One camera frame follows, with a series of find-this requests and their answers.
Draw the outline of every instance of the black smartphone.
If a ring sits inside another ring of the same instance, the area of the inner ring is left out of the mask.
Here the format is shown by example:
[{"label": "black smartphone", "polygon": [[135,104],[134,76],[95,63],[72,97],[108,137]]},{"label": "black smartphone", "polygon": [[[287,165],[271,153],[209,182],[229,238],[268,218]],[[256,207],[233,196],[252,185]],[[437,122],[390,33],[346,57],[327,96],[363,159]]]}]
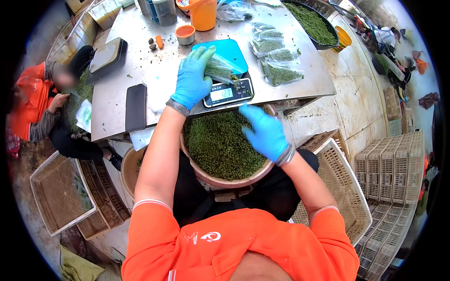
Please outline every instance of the black smartphone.
[{"label": "black smartphone", "polygon": [[138,84],[126,90],[125,131],[142,130],[147,123],[147,86]]}]

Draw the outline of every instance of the digital scale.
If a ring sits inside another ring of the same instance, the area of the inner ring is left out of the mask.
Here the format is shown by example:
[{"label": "digital scale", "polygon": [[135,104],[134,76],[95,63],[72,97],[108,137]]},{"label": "digital scale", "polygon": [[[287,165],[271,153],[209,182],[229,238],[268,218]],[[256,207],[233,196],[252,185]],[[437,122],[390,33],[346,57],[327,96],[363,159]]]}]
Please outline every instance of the digital scale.
[{"label": "digital scale", "polygon": [[235,84],[217,83],[212,85],[212,91],[203,99],[206,108],[222,106],[235,103],[254,96],[253,86],[250,78],[241,78]]},{"label": "digital scale", "polygon": [[212,85],[211,92],[203,99],[205,108],[210,109],[229,103],[252,99],[255,95],[252,80],[248,73],[247,62],[245,61],[238,43],[233,39],[222,39],[196,44],[192,47],[192,50],[195,50],[200,46],[204,46],[208,49],[212,45],[216,46],[216,54],[237,66],[236,69],[233,70],[233,74],[236,75],[239,80],[236,81],[236,85],[233,83],[227,85],[226,83],[219,83],[219,81],[216,81],[216,84]]}]

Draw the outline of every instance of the hand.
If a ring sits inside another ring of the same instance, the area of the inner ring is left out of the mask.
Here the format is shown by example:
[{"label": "hand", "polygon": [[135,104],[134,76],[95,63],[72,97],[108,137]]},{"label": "hand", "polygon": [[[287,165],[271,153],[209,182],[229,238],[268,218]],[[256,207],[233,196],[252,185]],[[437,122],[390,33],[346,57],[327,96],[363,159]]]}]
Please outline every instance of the hand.
[{"label": "hand", "polygon": [[191,110],[196,103],[211,92],[212,80],[208,76],[203,78],[203,71],[216,51],[216,47],[211,46],[207,51],[205,49],[205,47],[200,46],[190,52],[187,58],[181,60],[176,90],[170,96],[171,99],[184,105],[188,110]]},{"label": "hand", "polygon": [[243,127],[242,132],[253,148],[269,160],[276,162],[288,147],[281,122],[253,105],[240,106],[239,113],[244,115],[252,125],[253,130]]},{"label": "hand", "polygon": [[69,97],[70,97],[70,94],[57,94],[53,98],[52,103],[49,106],[50,113],[55,114],[56,110],[58,108],[62,107]]}]

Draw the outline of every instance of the orange t-shirt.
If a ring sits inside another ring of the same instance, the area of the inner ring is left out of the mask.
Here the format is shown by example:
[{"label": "orange t-shirt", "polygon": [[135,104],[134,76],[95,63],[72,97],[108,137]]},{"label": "orange t-shirt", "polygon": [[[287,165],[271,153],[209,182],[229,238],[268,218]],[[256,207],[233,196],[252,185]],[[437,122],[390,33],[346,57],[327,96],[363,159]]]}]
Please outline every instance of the orange t-shirt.
[{"label": "orange t-shirt", "polygon": [[53,100],[48,97],[53,82],[44,80],[44,77],[45,62],[27,67],[17,80],[17,85],[28,96],[28,101],[13,109],[9,115],[9,125],[16,135],[27,141],[30,140],[31,123],[41,120]]},{"label": "orange t-shirt", "polygon": [[247,251],[275,261],[292,280],[355,280],[359,259],[334,207],[310,228],[259,209],[238,209],[180,229],[157,200],[137,202],[131,216],[124,281],[229,280]]}]

